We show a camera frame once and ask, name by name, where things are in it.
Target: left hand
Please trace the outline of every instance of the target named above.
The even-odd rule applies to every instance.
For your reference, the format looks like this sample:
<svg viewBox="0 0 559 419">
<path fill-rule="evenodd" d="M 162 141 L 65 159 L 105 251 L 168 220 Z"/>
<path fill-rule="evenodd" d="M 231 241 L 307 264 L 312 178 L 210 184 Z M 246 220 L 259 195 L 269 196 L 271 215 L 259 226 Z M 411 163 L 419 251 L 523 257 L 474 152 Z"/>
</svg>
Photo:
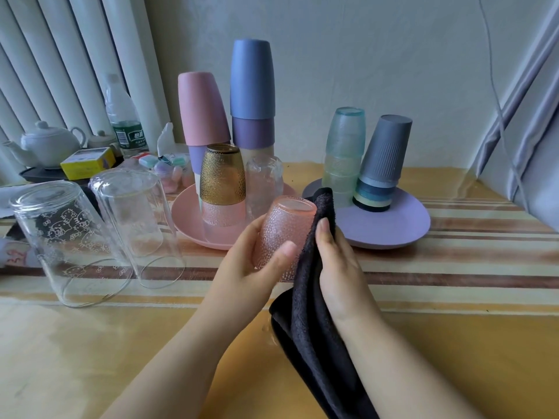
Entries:
<svg viewBox="0 0 559 419">
<path fill-rule="evenodd" d="M 199 307 L 199 314 L 219 323 L 231 341 L 242 331 L 268 302 L 272 289 L 297 255 L 292 241 L 284 242 L 261 270 L 256 271 L 252 253 L 264 216 L 256 219 L 242 232 L 229 250 L 210 290 Z"/>
</svg>

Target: ribbed gray cup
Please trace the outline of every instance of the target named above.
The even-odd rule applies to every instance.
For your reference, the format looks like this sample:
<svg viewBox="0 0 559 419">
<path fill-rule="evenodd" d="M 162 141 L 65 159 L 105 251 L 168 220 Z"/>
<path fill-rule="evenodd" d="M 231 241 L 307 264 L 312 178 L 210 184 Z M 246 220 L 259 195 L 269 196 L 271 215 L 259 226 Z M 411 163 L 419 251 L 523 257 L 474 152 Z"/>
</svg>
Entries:
<svg viewBox="0 0 559 419">
<path fill-rule="evenodd" d="M 361 163 L 360 180 L 379 188 L 398 184 L 410 138 L 412 120 L 385 114 L 377 126 Z"/>
</svg>

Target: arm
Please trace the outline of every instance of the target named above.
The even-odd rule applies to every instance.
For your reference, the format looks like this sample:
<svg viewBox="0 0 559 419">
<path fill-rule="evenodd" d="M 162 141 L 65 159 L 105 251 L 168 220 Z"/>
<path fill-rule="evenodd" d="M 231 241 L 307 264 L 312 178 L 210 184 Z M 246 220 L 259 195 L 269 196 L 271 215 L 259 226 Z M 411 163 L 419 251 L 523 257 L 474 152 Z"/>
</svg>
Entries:
<svg viewBox="0 0 559 419">
<path fill-rule="evenodd" d="M 342 232 L 323 219 L 316 241 L 320 288 L 357 373 L 382 419 L 480 419 L 482 416 L 385 323 Z"/>
<path fill-rule="evenodd" d="M 264 217 L 229 250 L 199 309 L 134 378 L 102 419 L 195 418 L 210 389 L 221 356 L 258 314 L 296 256 L 287 241 L 254 272 L 250 262 Z"/>
</svg>

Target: towel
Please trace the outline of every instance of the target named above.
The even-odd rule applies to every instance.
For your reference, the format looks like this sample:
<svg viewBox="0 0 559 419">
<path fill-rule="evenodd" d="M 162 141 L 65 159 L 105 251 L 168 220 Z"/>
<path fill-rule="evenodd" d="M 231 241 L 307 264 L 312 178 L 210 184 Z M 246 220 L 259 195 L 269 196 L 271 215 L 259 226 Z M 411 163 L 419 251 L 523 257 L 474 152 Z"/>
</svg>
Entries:
<svg viewBox="0 0 559 419">
<path fill-rule="evenodd" d="M 316 204 L 316 216 L 299 257 L 293 288 L 270 306 L 272 328 L 330 419 L 378 419 L 320 290 L 322 260 L 315 231 L 318 221 L 327 217 L 335 233 L 332 190 L 321 188 L 309 199 Z"/>
</svg>

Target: bottle label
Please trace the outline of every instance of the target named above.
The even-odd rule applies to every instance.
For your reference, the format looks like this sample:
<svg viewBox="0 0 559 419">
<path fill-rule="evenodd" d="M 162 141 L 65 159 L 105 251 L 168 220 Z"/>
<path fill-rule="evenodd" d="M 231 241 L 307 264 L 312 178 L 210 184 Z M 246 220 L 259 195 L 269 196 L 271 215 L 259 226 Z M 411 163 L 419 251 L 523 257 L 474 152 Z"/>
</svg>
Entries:
<svg viewBox="0 0 559 419">
<path fill-rule="evenodd" d="M 132 126 L 113 126 L 118 144 L 125 150 L 143 148 L 147 145 L 141 123 Z"/>
</svg>

